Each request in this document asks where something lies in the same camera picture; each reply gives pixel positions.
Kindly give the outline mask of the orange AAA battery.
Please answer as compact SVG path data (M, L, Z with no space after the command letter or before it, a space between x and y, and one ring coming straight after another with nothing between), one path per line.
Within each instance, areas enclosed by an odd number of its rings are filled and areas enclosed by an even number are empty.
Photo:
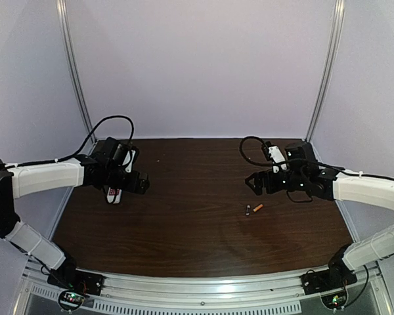
M260 209L262 209L263 208L263 204L259 204L259 205L257 205L256 207L254 207L253 209L252 209L252 211L254 212L254 213L256 213L256 212L258 212Z

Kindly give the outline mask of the white remote control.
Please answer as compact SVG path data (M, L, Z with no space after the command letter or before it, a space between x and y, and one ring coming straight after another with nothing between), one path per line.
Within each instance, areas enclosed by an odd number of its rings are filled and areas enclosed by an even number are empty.
M106 202L110 205L118 204L121 201L122 190L109 188L106 193Z

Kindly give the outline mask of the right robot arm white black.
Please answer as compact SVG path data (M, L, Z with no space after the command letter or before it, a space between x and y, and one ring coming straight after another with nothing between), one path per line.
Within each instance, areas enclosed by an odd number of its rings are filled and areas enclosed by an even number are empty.
M260 196L284 191L305 192L308 201L352 201L394 211L394 178L354 172L318 161L309 142L290 144L281 150L262 140L266 161L263 171L245 179ZM365 240L343 246L329 261L331 272L340 275L394 255L394 224Z

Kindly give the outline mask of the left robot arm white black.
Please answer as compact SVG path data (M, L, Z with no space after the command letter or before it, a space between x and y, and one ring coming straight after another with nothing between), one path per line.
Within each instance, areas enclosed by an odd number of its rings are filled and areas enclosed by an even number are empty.
M76 154L51 162L5 164L0 159L0 238L11 242L52 271L74 269L71 256L23 222L14 201L29 194L57 188L93 186L144 194L150 181L146 173L133 170L134 146L108 137L90 156Z

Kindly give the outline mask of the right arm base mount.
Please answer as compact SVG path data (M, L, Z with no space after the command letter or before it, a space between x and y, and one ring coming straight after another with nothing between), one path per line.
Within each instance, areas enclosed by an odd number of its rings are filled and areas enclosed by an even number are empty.
M331 270L314 271L310 269L300 276L305 295L319 294L322 305L331 311L343 310L349 306L348 285L357 283L357 277L349 272L346 275L334 274Z

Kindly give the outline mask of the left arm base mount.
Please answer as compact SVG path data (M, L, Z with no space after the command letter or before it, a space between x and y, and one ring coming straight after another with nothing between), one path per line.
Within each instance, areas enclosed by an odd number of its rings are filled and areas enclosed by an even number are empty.
M65 312L72 313L81 308L91 297L98 297L104 285L104 276L80 270L71 278L63 277L55 271L47 274L47 283L63 291L58 294L57 303Z

